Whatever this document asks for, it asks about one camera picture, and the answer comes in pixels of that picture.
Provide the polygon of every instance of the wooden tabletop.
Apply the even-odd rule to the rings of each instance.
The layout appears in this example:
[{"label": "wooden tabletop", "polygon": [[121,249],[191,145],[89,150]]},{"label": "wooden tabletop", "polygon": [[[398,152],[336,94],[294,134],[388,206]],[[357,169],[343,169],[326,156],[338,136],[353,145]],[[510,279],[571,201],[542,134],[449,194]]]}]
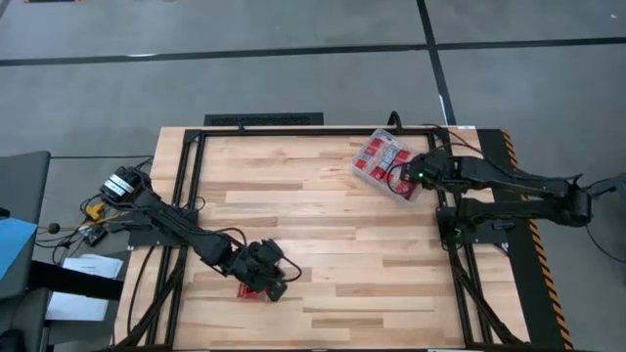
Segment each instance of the wooden tabletop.
[{"label": "wooden tabletop", "polygon": [[[152,177],[165,200],[172,197],[184,130],[160,132]],[[475,130],[455,132],[480,147]],[[464,346],[448,255],[435,222],[436,193],[424,191],[415,203],[401,205],[353,176],[350,160],[367,139],[206,140],[200,225],[236,226],[249,241],[272,238],[303,275],[279,302],[241,299],[237,280],[220,277],[190,250],[175,349]],[[416,152],[428,150],[425,137],[401,139]],[[463,147],[453,150],[476,155]],[[194,154],[192,147],[190,160]],[[493,201],[490,190],[469,197]],[[474,248],[487,301],[527,340],[509,259],[491,244]],[[140,282],[133,324],[152,301],[160,251],[155,249]],[[129,301],[146,253],[136,248],[131,256],[115,323],[117,341],[126,336]],[[474,339],[480,340],[475,307],[468,301]],[[164,307],[156,341],[164,340],[169,303]]]}]

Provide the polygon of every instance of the red item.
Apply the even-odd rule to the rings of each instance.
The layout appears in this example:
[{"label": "red item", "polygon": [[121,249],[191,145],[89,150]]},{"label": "red item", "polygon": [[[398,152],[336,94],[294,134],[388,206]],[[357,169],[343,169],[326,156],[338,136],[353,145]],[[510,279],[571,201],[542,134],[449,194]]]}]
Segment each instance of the red item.
[{"label": "red item", "polygon": [[239,284],[239,290],[237,291],[238,298],[251,298],[258,299],[258,292],[254,292],[248,286]]}]

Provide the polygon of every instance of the black metal frame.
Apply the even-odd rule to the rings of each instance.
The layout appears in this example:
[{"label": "black metal frame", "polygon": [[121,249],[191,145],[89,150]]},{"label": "black metal frame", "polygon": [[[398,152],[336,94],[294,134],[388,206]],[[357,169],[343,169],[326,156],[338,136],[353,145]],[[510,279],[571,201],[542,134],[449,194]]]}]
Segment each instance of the black metal frame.
[{"label": "black metal frame", "polygon": [[[393,112],[387,121],[388,127],[385,130],[393,135],[397,136],[424,136],[428,140],[428,146],[432,150],[437,146],[437,142],[441,144],[450,143],[450,137],[447,130],[442,128],[404,128],[400,117],[397,113]],[[196,196],[198,195],[198,187],[200,182],[200,174],[202,167],[202,157],[205,149],[205,140],[208,137],[229,137],[229,136],[370,136],[374,133],[375,128],[333,128],[333,127],[322,127],[322,128],[284,128],[284,129],[275,129],[275,128],[243,128],[240,126],[239,128],[234,127],[231,129],[220,129],[220,130],[201,130],[201,129],[190,129],[185,131],[183,150],[181,152],[181,158],[179,162],[178,174],[176,177],[175,184],[175,192],[174,192],[174,203],[177,203],[177,200],[180,200],[180,194],[182,190],[182,185],[185,177],[185,169],[187,165],[187,159],[189,158],[190,145],[193,141],[198,142],[198,148],[196,151],[196,157],[194,162],[194,168],[192,171],[192,180],[190,185],[189,192],[189,205],[194,206]],[[452,150],[448,146],[445,148],[448,153],[451,153]],[[446,194],[443,192],[437,192],[437,196],[439,199],[439,206],[446,206],[448,204],[448,200],[446,198]],[[458,199],[460,195],[453,195],[455,199]],[[450,234],[441,233],[441,238],[449,238]],[[461,326],[463,330],[464,342],[467,348],[476,347],[477,344],[473,340],[471,325],[470,325],[470,312],[468,309],[468,304],[466,300],[465,291],[471,290],[471,295],[474,300],[477,298],[480,300],[482,298],[482,290],[480,286],[480,278],[478,276],[478,270],[476,266],[475,254],[473,252],[472,244],[467,243],[464,244],[464,250],[466,253],[466,259],[468,262],[469,273],[468,279],[459,280],[455,273],[458,273],[458,270],[462,270],[465,273],[465,269],[461,266],[461,261],[458,256],[457,248],[454,247],[453,244],[449,244],[448,246],[448,255],[451,264],[451,270],[453,274],[453,283],[457,298],[457,304],[459,308],[459,315],[461,319]],[[179,255],[187,255],[187,247],[181,248]],[[159,278],[158,282],[163,281],[164,277],[167,273],[168,269],[168,260],[162,260],[159,268]],[[165,343],[169,345],[173,345],[174,334],[176,329],[177,317],[178,317],[178,309],[180,305],[180,296],[182,291],[182,279],[179,285],[177,285],[173,289],[172,293],[172,303],[169,312],[169,318],[167,322],[167,333]],[[482,306],[486,305],[486,309],[490,310],[488,304],[484,302],[482,299]],[[505,345],[493,344],[493,339],[491,336],[491,329],[489,324],[489,319],[483,314],[483,310],[478,309],[478,317],[480,321],[480,329],[482,334],[483,343],[480,343],[481,348],[487,348],[498,350],[503,348]],[[147,344],[153,344],[154,340],[147,340]],[[527,348],[528,345],[521,346],[506,346],[506,349],[515,349],[523,350],[524,347]]]}]

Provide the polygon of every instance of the clear plastic box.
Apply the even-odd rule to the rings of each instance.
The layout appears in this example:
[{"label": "clear plastic box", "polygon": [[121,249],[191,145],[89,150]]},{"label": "clear plastic box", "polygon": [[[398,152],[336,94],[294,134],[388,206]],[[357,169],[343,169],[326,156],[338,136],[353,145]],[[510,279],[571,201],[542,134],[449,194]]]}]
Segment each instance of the clear plastic box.
[{"label": "clear plastic box", "polygon": [[416,155],[409,147],[383,129],[377,129],[357,155],[352,158],[352,171],[385,195],[408,204],[413,202],[422,186],[400,179],[401,164]]}]

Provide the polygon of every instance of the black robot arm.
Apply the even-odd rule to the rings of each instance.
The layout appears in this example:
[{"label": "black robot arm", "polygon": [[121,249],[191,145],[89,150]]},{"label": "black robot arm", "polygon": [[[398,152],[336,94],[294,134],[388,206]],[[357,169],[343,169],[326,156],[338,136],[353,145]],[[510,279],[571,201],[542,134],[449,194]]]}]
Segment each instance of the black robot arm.
[{"label": "black robot arm", "polygon": [[119,211],[139,212],[162,233],[183,239],[201,261],[226,277],[234,276],[255,292],[266,291],[277,301],[287,290],[281,259],[288,260],[272,241],[241,243],[225,232],[207,231],[190,221],[182,208],[163,202],[150,177],[133,167],[119,167],[100,189],[102,200]]},{"label": "black robot arm", "polygon": [[427,190],[465,193],[485,188],[501,189],[533,197],[526,201],[485,203],[461,198],[456,207],[440,209],[443,216],[462,224],[476,225],[487,219],[548,219],[557,224],[582,227],[592,219],[591,200],[624,188],[625,174],[580,188],[575,180],[509,172],[499,165],[473,156],[450,156],[435,150],[419,154],[402,168],[401,177]]}]

